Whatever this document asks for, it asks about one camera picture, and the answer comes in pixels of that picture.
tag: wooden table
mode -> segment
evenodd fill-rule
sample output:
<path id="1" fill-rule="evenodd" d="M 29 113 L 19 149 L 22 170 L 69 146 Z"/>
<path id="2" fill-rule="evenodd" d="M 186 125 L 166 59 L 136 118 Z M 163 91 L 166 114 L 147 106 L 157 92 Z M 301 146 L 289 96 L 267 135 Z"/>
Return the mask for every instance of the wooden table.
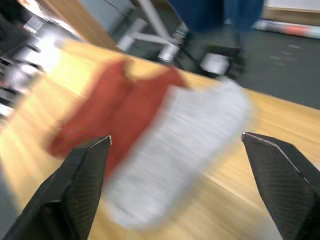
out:
<path id="1" fill-rule="evenodd" d="M 101 65 L 128 58 L 115 51 L 71 41 L 61 54 L 60 64 L 34 84 L 0 135 L 1 167 L 21 210 L 42 181 L 61 164 L 60 159 L 45 150 L 61 120 L 85 99 Z M 164 68 L 139 58 L 131 59 L 127 74 L 132 79 L 157 74 Z M 218 84 L 192 73 L 181 74 L 192 88 Z M 290 142 L 312 163 L 320 164 L 319 110 L 253 91 L 247 93 L 256 106 L 251 131 Z M 90 239 L 256 239 L 254 232 L 267 211 L 240 137 L 219 165 L 207 169 L 195 185 L 193 197 L 181 206 L 178 214 L 160 228 L 136 232 L 113 223 L 100 201 Z"/>

